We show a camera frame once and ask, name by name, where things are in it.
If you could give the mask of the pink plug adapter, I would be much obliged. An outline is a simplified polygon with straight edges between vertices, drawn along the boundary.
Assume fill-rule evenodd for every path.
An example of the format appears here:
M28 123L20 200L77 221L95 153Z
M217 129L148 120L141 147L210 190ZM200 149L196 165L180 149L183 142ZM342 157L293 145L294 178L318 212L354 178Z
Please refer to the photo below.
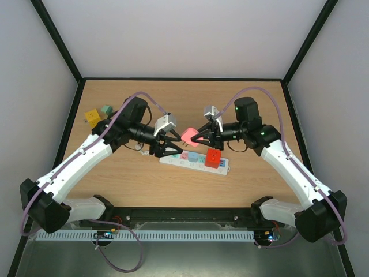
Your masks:
M193 142L191 138L198 134L198 131L192 127L187 128L181 135L181 139L183 141L183 146L192 146L197 147L199 144L196 142Z

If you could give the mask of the red cube socket adapter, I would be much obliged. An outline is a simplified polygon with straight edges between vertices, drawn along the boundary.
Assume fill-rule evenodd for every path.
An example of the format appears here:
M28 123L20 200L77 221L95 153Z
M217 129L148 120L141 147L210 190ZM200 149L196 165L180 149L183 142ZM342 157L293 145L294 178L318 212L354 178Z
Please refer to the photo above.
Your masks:
M221 151L218 149L209 148L205 157L205 166L217 169L221 161Z

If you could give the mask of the blue usb charger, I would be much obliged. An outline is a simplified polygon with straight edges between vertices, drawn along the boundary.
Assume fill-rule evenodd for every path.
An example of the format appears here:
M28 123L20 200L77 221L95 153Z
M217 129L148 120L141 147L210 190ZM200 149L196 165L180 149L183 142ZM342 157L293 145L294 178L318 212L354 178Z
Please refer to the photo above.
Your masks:
M188 161L196 163L198 162L198 153L196 152L189 152L188 153Z

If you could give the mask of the white power strip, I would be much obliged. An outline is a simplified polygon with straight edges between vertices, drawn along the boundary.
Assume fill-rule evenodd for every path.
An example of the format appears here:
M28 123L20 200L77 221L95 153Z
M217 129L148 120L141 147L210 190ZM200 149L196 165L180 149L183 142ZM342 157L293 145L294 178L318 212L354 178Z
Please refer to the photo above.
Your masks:
M205 154L198 153L198 162L193 163L188 161L188 153L189 151L183 151L181 154L165 156L160 158L159 162L170 166L223 176L226 176L230 171L229 159L227 158L221 158L219 167L215 169L205 166Z

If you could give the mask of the green plug adapter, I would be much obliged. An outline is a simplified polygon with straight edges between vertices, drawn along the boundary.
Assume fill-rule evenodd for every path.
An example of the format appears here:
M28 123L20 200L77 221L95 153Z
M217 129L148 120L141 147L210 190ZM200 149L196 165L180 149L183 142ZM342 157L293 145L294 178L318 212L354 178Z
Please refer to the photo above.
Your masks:
M109 105L104 105L101 108L101 112L105 114L106 116L109 116L113 112L113 108Z

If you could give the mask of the yellow cube socket adapter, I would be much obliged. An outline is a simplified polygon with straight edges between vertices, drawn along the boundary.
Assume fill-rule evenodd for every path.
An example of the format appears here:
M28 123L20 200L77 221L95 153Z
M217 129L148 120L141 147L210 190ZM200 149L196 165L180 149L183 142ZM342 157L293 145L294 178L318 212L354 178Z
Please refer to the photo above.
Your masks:
M91 128L96 127L96 125L101 121L101 117L96 109L89 110L85 112L84 115Z

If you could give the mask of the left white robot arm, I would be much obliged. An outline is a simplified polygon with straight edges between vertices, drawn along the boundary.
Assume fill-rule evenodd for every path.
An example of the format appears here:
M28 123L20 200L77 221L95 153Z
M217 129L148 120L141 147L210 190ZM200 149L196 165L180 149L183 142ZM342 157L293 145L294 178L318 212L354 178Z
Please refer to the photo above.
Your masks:
M157 158L181 154L176 142L181 140L175 131L176 118L165 110L153 127L141 121L148 103L138 94L127 98L121 108L99 121L86 140L62 163L37 181L26 179L20 185L23 215L21 235L27 236L25 222L31 218L47 233L59 230L68 222L99 220L111 207L104 197L68 199L74 186L98 163L119 147L134 140L149 147L149 154Z

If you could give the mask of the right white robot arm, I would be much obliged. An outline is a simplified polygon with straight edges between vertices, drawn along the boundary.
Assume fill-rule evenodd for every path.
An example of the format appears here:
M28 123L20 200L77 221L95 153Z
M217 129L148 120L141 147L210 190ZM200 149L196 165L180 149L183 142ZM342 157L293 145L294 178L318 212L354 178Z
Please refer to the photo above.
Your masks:
M243 140L247 148L268 162L289 185L299 204L286 203L266 196L252 204L252 221L264 226L270 220L290 225L308 242L316 242L339 229L345 216L347 197L321 183L293 152L280 132L262 123L257 102L242 97L234 102L236 122L223 123L215 106L207 106L208 123L199 128L193 142L223 150L224 143Z

